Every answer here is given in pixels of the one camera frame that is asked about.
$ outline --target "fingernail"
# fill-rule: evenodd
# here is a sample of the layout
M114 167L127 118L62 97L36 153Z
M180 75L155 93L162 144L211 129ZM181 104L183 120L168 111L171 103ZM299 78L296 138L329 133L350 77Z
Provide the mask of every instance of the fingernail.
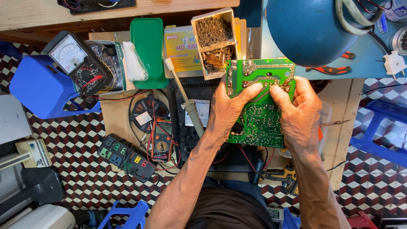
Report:
M276 93L278 93L279 91L280 91L280 88L279 88L277 85L273 85L273 86L270 87L270 92L271 92L272 94L276 94Z
M255 90L261 90L263 88L263 84L262 83L255 83L253 85Z

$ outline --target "jeans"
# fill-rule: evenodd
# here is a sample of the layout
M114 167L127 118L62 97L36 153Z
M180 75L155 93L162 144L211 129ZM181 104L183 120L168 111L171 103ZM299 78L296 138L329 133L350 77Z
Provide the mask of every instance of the jeans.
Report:
M226 188L250 195L258 200L264 208L267 208L266 202L264 201L263 195L261 194L261 188L258 185L254 185L250 182L245 181L217 181L208 176L205 177L205 180L203 182L204 183L202 187Z

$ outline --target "hand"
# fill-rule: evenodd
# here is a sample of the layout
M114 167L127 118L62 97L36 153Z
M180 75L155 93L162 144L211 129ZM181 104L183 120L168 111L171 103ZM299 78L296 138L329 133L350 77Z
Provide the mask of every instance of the hand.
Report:
M229 136L229 131L236 123L244 105L258 95L263 88L261 83L253 84L231 99L226 94L226 76L224 75L212 97L212 107L205 133L214 134L222 142Z
M270 87L270 94L281 110L284 142L291 154L307 158L306 153L310 153L319 158L318 127L322 102L307 79L298 76L295 76L294 79L297 81L297 85L293 104L291 104L288 94L280 87Z

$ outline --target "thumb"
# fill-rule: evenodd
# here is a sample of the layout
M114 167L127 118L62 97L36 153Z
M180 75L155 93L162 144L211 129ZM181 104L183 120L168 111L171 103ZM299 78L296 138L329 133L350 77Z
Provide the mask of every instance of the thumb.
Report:
M282 112L289 112L295 108L291 102L289 95L283 91L279 86L273 85L270 87L270 94L277 106L280 107Z
M258 95L263 89L262 83L255 83L243 90L240 95L238 95L234 100L239 104L244 106L248 101L252 100L256 95Z

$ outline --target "digital multimeter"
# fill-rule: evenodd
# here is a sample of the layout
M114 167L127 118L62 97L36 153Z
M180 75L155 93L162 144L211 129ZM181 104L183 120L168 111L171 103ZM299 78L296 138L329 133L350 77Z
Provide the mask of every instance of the digital multimeter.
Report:
M44 48L58 66L75 82L84 95L94 95L113 75L93 51L74 33L62 30Z
M173 126L171 120L157 118L157 123L164 129L170 136L172 135ZM154 131L154 152L153 161L169 162L172 149L172 141L159 127L155 127Z

